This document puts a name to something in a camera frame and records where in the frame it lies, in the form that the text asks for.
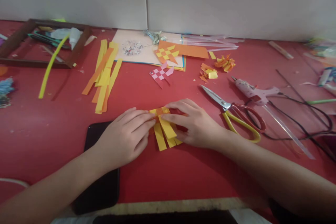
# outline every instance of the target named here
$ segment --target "wooden frame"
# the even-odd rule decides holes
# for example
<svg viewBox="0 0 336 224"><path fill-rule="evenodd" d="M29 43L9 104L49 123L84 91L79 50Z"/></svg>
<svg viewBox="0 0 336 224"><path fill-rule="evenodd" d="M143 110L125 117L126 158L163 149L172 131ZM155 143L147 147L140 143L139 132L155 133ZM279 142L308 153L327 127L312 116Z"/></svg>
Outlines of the wooden frame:
<svg viewBox="0 0 336 224"><path fill-rule="evenodd" d="M77 28L82 30L83 33L80 36L77 44L72 50L71 55L64 62L54 62L53 68L72 68L73 64L78 59L80 53L84 48L84 44L91 35L90 26L84 24L75 24L75 23L65 23L57 22L53 20L40 20L40 19L29 19L24 25L14 32L3 44L0 46L0 64L5 64L13 67L36 67L36 68L46 68L48 61L35 61L27 59L8 59L7 57L20 46L22 40L24 40L36 27L38 26L47 26L47 27L57 27L57 28Z"/></svg>

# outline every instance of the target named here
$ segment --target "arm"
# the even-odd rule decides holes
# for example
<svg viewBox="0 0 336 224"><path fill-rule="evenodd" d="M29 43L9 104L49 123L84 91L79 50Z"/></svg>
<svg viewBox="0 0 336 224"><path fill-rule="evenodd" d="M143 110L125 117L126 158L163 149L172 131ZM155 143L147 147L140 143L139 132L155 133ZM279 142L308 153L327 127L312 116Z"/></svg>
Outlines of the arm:
<svg viewBox="0 0 336 224"><path fill-rule="evenodd" d="M177 132L179 140L221 152L292 213L320 220L336 219L336 185L333 183L219 126L189 99L169 103L166 107L189 115L162 115L165 120L188 129L187 133Z"/></svg>
<svg viewBox="0 0 336 224"><path fill-rule="evenodd" d="M94 181L140 155L147 146L148 130L155 124L154 116L135 108L127 110L92 148L2 205L0 223L50 223Z"/></svg>

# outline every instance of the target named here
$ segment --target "black phone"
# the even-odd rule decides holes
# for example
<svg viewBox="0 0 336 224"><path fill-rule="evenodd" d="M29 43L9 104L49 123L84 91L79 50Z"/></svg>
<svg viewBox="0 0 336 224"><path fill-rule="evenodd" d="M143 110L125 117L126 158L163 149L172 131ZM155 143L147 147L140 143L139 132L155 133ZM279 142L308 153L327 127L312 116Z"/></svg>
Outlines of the black phone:
<svg viewBox="0 0 336 224"><path fill-rule="evenodd" d="M84 151L100 138L110 122L91 124L87 129ZM75 214L82 215L114 206L119 198L119 169L110 171L96 180L72 203Z"/></svg>

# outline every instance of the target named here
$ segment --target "glue gun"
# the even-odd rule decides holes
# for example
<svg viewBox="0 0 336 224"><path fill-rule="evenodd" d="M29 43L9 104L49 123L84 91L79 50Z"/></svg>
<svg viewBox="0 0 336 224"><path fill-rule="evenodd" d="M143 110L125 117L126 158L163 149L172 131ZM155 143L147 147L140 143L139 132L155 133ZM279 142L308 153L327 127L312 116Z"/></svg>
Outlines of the glue gun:
<svg viewBox="0 0 336 224"><path fill-rule="evenodd" d="M271 87L269 89L262 90L250 85L245 80L236 79L233 76L231 77L234 80L236 87L239 88L239 90L243 92L247 98L251 98L252 101L254 101L254 103L258 106L262 106L268 103L268 99L266 98L267 96L275 95L280 92L277 87Z"/></svg>

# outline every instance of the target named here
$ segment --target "hand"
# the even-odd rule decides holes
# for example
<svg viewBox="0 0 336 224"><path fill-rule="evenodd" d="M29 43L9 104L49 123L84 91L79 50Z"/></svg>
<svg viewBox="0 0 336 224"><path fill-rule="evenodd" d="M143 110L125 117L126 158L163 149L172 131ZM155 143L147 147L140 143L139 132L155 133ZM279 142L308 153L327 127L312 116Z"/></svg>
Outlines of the hand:
<svg viewBox="0 0 336 224"><path fill-rule="evenodd" d="M169 122L181 125L188 132L177 130L177 138L187 144L216 149L231 134L231 131L219 126L201 107L189 99L171 102L167 108L179 109L188 116L163 114L161 117Z"/></svg>
<svg viewBox="0 0 336 224"><path fill-rule="evenodd" d="M148 131L155 114L130 108L115 119L98 142L88 150L92 162L102 173L117 169L136 159L146 148Z"/></svg>

